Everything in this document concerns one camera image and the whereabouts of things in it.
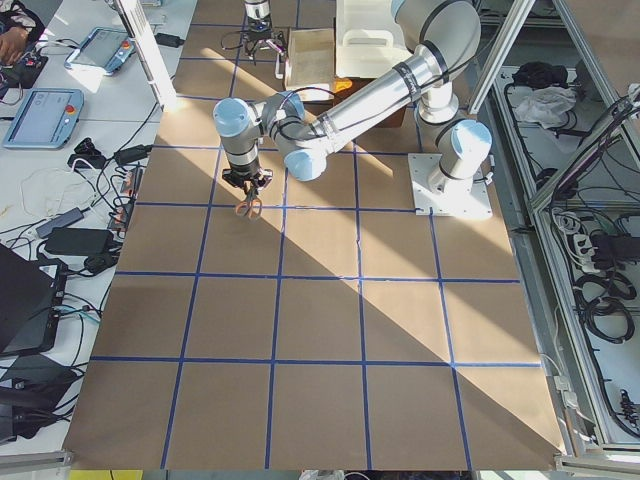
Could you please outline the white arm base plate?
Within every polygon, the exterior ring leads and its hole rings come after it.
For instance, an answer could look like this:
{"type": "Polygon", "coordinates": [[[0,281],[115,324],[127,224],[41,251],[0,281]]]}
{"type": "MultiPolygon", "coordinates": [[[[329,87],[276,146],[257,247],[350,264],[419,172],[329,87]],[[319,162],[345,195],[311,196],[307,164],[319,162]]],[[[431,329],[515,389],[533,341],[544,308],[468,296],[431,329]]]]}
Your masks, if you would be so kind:
{"type": "Polygon", "coordinates": [[[440,190],[430,183],[437,174],[441,174],[441,157],[441,154],[434,153],[408,155],[415,213],[465,220],[491,218],[493,211],[481,169],[472,178],[462,181],[444,177],[440,190]]]}

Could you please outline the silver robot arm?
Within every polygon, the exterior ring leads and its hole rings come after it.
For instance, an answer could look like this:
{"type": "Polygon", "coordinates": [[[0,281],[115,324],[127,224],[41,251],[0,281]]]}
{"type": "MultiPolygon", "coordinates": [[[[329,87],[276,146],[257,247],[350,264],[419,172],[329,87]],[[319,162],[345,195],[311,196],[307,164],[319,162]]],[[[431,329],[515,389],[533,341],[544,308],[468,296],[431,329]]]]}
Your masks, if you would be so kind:
{"type": "Polygon", "coordinates": [[[295,91],[256,103],[221,100],[212,116],[229,164],[223,180],[246,194],[270,183],[272,173],[259,161],[264,137],[278,147],[292,176],[311,181],[325,171],[329,155],[410,103],[419,104],[420,120],[438,132],[458,120],[451,82],[478,48],[477,11],[467,1],[395,1],[391,15],[410,56],[313,122],[306,121],[295,91]]]}
{"type": "Polygon", "coordinates": [[[284,33],[273,28],[270,2],[268,0],[246,0],[247,29],[242,34],[245,54],[252,60],[261,49],[273,50],[280,58],[286,54],[284,33]]]}

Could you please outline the person hand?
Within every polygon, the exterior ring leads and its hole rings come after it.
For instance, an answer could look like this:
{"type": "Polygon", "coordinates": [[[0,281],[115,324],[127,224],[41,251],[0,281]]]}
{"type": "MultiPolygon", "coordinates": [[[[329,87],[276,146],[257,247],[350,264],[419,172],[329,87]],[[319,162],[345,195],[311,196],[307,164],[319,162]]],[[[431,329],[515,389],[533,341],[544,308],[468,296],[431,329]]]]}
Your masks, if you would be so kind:
{"type": "Polygon", "coordinates": [[[29,32],[20,26],[10,27],[1,34],[1,63],[15,64],[24,53],[29,32]]]}

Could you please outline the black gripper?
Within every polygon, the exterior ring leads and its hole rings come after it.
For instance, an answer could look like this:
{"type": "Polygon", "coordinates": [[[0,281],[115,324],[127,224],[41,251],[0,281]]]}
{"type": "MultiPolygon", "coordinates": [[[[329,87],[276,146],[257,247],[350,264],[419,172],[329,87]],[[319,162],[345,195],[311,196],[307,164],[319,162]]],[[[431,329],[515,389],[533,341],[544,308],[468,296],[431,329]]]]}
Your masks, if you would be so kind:
{"type": "Polygon", "coordinates": [[[241,188],[245,198],[248,198],[250,187],[253,186],[254,196],[258,197],[260,191],[265,189],[273,178],[271,169],[260,169],[257,173],[241,173],[233,169],[224,169],[222,179],[235,188],[241,188]]]}
{"type": "Polygon", "coordinates": [[[247,57],[251,61],[255,60],[255,50],[270,48],[276,52],[285,52],[286,43],[277,38],[273,30],[253,31],[246,30],[243,33],[243,46],[247,50],[247,57]]]}

